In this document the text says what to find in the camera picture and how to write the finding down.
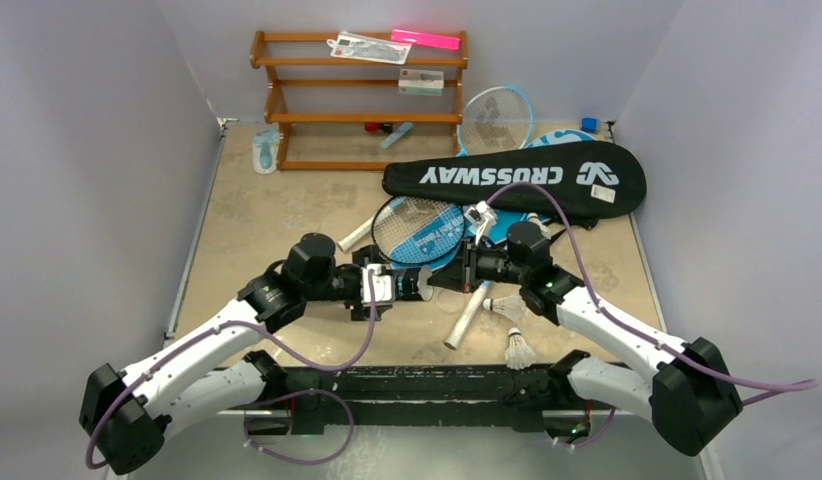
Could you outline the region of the white shuttlecock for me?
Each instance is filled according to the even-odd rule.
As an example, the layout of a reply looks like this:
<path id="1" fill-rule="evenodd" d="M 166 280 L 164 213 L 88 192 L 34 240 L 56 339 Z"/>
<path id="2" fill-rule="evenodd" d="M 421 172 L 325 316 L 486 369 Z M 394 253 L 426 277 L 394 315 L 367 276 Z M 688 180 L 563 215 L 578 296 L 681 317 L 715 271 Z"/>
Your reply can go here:
<path id="1" fill-rule="evenodd" d="M 508 330 L 508 345 L 504 352 L 504 361 L 507 368 L 523 370 L 532 366 L 536 361 L 536 353 L 525 341 L 522 332 L 517 327 Z"/>
<path id="2" fill-rule="evenodd" d="M 525 304 L 519 295 L 487 298 L 482 302 L 482 307 L 512 322 L 522 322 L 526 311 Z"/>
<path id="3" fill-rule="evenodd" d="M 551 232 L 548 226 L 541 220 L 539 215 L 535 212 L 530 212 L 526 215 L 526 220 L 534 225 L 536 225 L 539 229 L 541 234 L 544 238 L 549 239 L 551 237 Z"/>

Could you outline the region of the black Crossway racket bag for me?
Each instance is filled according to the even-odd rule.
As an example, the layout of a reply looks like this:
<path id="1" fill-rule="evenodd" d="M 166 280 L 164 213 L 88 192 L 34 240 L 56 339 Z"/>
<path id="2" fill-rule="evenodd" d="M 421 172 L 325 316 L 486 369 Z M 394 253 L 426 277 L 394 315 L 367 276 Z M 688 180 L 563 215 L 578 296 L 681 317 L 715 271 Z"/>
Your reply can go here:
<path id="1" fill-rule="evenodd" d="M 520 182 L 548 192 L 571 222 L 626 216 L 647 194 L 640 162 L 625 148 L 603 141 L 392 163 L 384 170 L 382 187 L 392 196 L 466 206 Z"/>

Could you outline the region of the black shuttlecock tube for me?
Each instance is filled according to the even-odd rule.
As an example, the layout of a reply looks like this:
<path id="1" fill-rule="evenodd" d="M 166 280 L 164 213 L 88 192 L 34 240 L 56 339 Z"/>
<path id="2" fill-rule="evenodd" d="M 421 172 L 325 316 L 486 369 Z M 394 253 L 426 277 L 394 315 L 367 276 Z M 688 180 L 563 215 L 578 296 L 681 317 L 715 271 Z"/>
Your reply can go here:
<path id="1" fill-rule="evenodd" d="M 432 270 L 428 266 L 392 271 L 395 299 L 398 301 L 428 302 L 434 295 L 429 284 Z"/>

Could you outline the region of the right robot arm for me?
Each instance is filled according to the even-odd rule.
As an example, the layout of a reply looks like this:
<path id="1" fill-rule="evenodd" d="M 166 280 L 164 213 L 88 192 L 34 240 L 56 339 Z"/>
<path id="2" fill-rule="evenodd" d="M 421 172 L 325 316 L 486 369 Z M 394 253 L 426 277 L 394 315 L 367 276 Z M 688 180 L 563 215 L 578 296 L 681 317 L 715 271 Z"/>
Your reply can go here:
<path id="1" fill-rule="evenodd" d="M 532 313 L 618 358 L 612 364 L 574 350 L 555 362 L 548 392 L 556 404 L 593 400 L 633 413 L 676 451 L 699 454 L 744 409 L 718 347 L 666 334 L 605 301 L 554 262 L 550 245 L 538 226 L 523 221 L 509 227 L 503 247 L 456 237 L 440 250 L 456 264 L 463 289 L 484 281 L 516 285 Z"/>

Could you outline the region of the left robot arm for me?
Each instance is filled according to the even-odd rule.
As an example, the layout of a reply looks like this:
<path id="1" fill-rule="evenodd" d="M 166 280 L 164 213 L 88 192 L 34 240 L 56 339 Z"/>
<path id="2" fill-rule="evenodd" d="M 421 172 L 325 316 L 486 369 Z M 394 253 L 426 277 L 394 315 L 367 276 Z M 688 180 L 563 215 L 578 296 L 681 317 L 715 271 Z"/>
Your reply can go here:
<path id="1" fill-rule="evenodd" d="M 387 267 L 379 262 L 339 264 L 332 239 L 304 235 L 286 258 L 249 280 L 198 329 L 143 360 L 122 368 L 105 363 L 89 374 L 79 413 L 88 435 L 87 468 L 131 473 L 177 434 L 234 407 L 278 406 L 296 429 L 328 400 L 352 425 L 352 410 L 337 393 L 292 377 L 256 346 L 270 341 L 310 372 L 342 372 L 363 357 L 374 334 L 378 303 L 392 294 Z M 277 331 L 303 317 L 311 302 L 367 309 L 363 344 L 349 360 L 321 364 L 277 337 Z"/>

